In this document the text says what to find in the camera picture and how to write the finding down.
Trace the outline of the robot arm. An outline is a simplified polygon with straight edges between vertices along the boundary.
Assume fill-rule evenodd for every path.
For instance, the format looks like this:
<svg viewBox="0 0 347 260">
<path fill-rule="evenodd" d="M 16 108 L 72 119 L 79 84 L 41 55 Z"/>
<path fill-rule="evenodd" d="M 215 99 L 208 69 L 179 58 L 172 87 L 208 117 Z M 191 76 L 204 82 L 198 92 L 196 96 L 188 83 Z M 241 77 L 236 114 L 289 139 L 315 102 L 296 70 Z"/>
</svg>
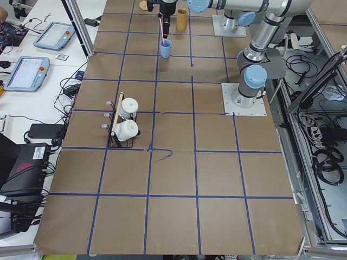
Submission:
<svg viewBox="0 0 347 260">
<path fill-rule="evenodd" d="M 236 106 L 248 109 L 254 105 L 259 90 L 268 78 L 266 69 L 261 65 L 268 45 L 286 17 L 305 11 L 311 3 L 311 1 L 262 1 L 253 3 L 246 9 L 255 11 L 259 8 L 264 17 L 249 46 L 240 52 L 241 56 L 237 59 L 238 65 L 242 62 L 248 64 L 240 68 L 241 83 L 232 94 L 232 101 Z"/>
<path fill-rule="evenodd" d="M 228 31 L 229 24 L 232 24 L 230 29 L 232 33 L 238 31 L 239 26 L 246 27 L 254 21 L 256 17 L 255 12 L 226 8 L 224 6 L 225 3 L 226 1 L 217 1 L 216 7 L 213 7 L 214 4 L 212 1 L 188 1 L 188 6 L 192 12 L 197 14 L 209 8 L 216 10 L 224 9 L 224 18 L 221 21 L 221 27 Z M 176 12 L 177 1 L 147 1 L 147 10 L 151 12 L 155 4 L 159 5 L 158 18 L 162 36 L 164 39 L 167 39 L 170 30 L 171 16 Z"/>
</svg>

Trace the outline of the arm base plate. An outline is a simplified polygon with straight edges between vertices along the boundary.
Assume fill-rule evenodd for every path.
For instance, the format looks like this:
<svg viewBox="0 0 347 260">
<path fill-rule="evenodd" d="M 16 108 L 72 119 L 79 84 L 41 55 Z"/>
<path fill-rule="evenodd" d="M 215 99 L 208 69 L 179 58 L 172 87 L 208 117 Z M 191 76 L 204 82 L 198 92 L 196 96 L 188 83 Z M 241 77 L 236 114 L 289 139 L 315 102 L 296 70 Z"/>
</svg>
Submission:
<svg viewBox="0 0 347 260">
<path fill-rule="evenodd" d="M 215 36 L 238 38 L 247 36 L 245 27 L 239 26 L 234 19 L 219 15 L 213 15 L 212 19 Z"/>
<path fill-rule="evenodd" d="M 229 116 L 267 116 L 259 90 L 256 97 L 244 97 L 238 83 L 222 83 L 224 113 Z"/>
</svg>

